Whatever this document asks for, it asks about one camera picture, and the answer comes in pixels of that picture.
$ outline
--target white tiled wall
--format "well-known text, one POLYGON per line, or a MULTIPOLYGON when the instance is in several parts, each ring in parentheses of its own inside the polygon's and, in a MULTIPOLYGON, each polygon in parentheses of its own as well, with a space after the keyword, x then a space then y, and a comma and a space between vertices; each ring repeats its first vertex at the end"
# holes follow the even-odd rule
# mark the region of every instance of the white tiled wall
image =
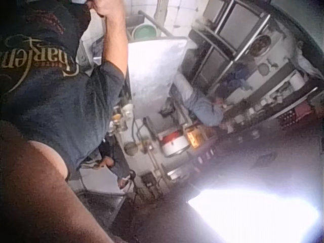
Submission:
MULTIPOLYGON (((165 28, 175 36, 188 36, 192 23, 203 15, 207 3, 208 0, 169 0, 165 28)), ((157 0, 125 0, 125 4, 128 15, 142 10, 154 17, 157 0)))

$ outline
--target gold lettering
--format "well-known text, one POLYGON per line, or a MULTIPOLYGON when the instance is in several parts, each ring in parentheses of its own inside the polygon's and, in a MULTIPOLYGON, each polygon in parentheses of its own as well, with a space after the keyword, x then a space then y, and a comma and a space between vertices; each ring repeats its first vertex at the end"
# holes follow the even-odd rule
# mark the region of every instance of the gold lettering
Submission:
POLYGON ((57 55, 59 51, 56 48, 48 48, 48 59, 50 62, 56 62, 57 57, 54 57, 57 55))
POLYGON ((33 48, 33 50, 35 52, 35 56, 34 56, 35 62, 45 62, 46 61, 46 58, 45 58, 46 49, 47 48, 41 48, 41 50, 39 51, 37 48, 33 48))
POLYGON ((66 71, 71 71, 71 68, 68 63, 67 54, 62 50, 59 50, 59 61, 66 65, 66 71))
POLYGON ((63 71, 63 77, 73 77, 73 76, 76 76, 79 73, 79 65, 76 64, 75 66, 76 66, 76 70, 75 70, 74 73, 68 74, 68 73, 66 73, 66 72, 63 71))
POLYGON ((27 61, 27 53, 24 49, 20 49, 19 51, 17 51, 17 56, 22 53, 22 57, 16 57, 15 59, 15 66, 16 67, 21 67, 23 65, 25 65, 26 61, 27 61))
POLYGON ((28 62, 27 62, 26 69, 25 69, 24 73, 22 74, 21 78, 19 79, 19 81, 16 83, 16 85, 11 90, 8 91, 8 93, 10 93, 15 88, 17 88, 21 84, 21 82, 23 82, 24 79, 26 78, 26 76, 27 76, 27 74, 28 74, 28 72, 30 70, 30 67, 31 67, 32 56, 33 56, 32 50, 29 50, 29 53, 28 53, 28 62))
POLYGON ((17 51, 17 49, 13 49, 11 51, 10 59, 9 59, 9 63, 8 64, 6 64, 6 62, 7 62, 7 59, 8 59, 9 52, 6 52, 5 53, 4 60, 2 61, 2 64, 1 64, 1 67, 2 68, 14 68, 14 60, 15 60, 16 51, 17 51))

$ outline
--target person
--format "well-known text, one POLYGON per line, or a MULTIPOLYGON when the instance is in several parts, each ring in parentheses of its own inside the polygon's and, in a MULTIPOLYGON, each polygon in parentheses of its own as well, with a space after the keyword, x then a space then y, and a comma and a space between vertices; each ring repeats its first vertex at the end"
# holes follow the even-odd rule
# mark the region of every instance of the person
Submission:
POLYGON ((181 72, 177 72, 170 95, 192 111, 208 127, 219 126, 223 120, 221 100, 212 102, 200 90, 194 89, 181 72))
POLYGON ((65 180, 104 138, 124 84, 124 1, 40 0, 7 23, 0 31, 1 230, 11 226, 17 242, 112 242, 65 180), (87 6, 106 23, 103 64, 90 77, 75 61, 87 6))
POLYGON ((96 161, 94 169, 108 167, 117 176, 120 190, 124 189, 131 178, 131 170, 116 136, 106 136, 99 145, 101 160, 96 161))

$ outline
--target tile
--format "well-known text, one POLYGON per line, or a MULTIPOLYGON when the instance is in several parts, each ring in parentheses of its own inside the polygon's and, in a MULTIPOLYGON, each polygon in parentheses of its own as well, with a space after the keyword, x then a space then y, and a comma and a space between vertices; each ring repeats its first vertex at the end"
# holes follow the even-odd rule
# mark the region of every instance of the tile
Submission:
POLYGON ((151 5, 140 5, 140 6, 132 6, 132 14, 138 14, 138 11, 142 10, 152 18, 154 18, 154 14, 156 11, 156 6, 151 5))
POLYGON ((180 28, 174 28, 172 34, 174 36, 188 37, 190 31, 191 31, 191 27, 180 27, 180 28))
POLYGON ((96 11, 91 10, 91 21, 82 36, 82 40, 86 41, 94 37, 101 37, 104 34, 103 29, 102 18, 100 18, 96 11))
POLYGON ((124 0, 125 6, 132 5, 132 0, 124 0))
POLYGON ((174 25, 177 15, 178 15, 178 8, 168 7, 168 13, 167 13, 167 17, 166 17, 165 26, 174 25))
POLYGON ((132 15, 132 5, 126 5, 126 16, 132 15))
POLYGON ((157 0, 132 0, 132 6, 136 5, 157 5, 157 0))
POLYGON ((196 11, 192 9, 179 9, 175 25, 178 26, 191 26, 196 17, 196 11))
POLYGON ((181 0, 169 0, 169 7, 178 7, 180 6, 181 0))
POLYGON ((180 7, 196 10, 198 8, 198 0, 181 0, 180 7))
POLYGON ((169 32, 173 32, 173 29, 174 29, 174 27, 173 27, 173 25, 171 25, 171 26, 164 26, 165 27, 165 29, 167 29, 169 32))

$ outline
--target metal rack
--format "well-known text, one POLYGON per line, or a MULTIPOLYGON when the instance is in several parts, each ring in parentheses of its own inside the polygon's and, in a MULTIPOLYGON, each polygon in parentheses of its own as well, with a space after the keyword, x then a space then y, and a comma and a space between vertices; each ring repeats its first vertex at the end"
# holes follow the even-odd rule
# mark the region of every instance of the metal rack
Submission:
POLYGON ((218 52, 218 54, 220 54, 225 61, 221 65, 217 73, 214 74, 214 77, 211 80, 212 83, 209 86, 208 95, 212 95, 215 92, 219 81, 224 77, 224 75, 234 65, 234 63, 237 62, 246 53, 254 39, 266 27, 270 17, 271 16, 269 14, 258 11, 258 9, 254 9, 252 6, 243 1, 229 0, 225 2, 220 11, 220 14, 215 18, 215 25, 213 30, 197 21, 199 28, 194 27, 193 30, 205 41, 207 41, 211 45, 211 47, 209 48, 204 59, 202 60, 198 71, 192 80, 192 84, 196 84, 197 78, 201 75, 201 72, 204 66, 206 65, 207 61, 210 59, 212 53, 214 51, 218 52), (238 48, 232 46, 225 38, 221 36, 221 31, 224 28, 224 25, 226 24, 236 5, 240 5, 248 9, 254 15, 259 17, 259 20, 253 27, 252 31, 248 34, 248 36, 238 48))

